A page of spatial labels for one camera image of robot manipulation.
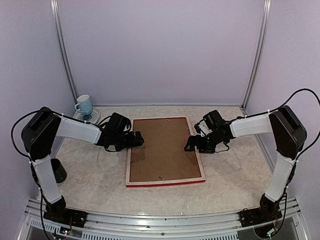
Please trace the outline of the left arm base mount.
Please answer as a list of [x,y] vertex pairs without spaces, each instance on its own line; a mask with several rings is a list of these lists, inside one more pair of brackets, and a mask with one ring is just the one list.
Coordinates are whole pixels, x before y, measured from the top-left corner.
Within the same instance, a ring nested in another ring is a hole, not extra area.
[[43,217],[55,223],[68,225],[70,227],[84,228],[88,213],[85,211],[66,208],[60,213],[46,210]]

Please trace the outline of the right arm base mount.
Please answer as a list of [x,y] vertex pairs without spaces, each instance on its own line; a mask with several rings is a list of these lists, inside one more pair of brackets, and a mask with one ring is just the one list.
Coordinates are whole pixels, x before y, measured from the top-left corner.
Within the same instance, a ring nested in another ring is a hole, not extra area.
[[244,209],[238,213],[241,226],[249,227],[262,223],[280,219],[283,215],[280,210],[274,212],[264,212],[259,207],[253,209]]

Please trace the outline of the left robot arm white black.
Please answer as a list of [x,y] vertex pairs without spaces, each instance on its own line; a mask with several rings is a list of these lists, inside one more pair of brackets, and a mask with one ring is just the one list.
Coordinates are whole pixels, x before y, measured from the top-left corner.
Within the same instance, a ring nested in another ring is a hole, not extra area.
[[48,107],[33,112],[33,117],[23,128],[21,138],[42,196],[46,201],[44,218],[68,224],[73,222],[75,211],[66,207],[52,167],[52,146],[57,137],[74,139],[115,152],[140,147],[144,139],[140,131],[132,131],[131,121],[116,112],[100,125],[64,116]]

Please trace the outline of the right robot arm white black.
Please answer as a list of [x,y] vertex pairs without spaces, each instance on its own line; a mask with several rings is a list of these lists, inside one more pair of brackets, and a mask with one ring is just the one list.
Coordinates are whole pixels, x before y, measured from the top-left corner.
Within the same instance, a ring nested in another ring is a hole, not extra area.
[[294,176],[298,154],[307,138],[307,131],[293,110],[283,105],[272,111],[233,120],[225,120],[213,110],[194,128],[197,134],[188,138],[184,147],[186,152],[214,154],[218,144],[226,146],[235,138],[264,133],[273,135],[277,160],[268,188],[261,196],[259,207],[242,210],[239,217],[244,227],[281,218],[279,204]]

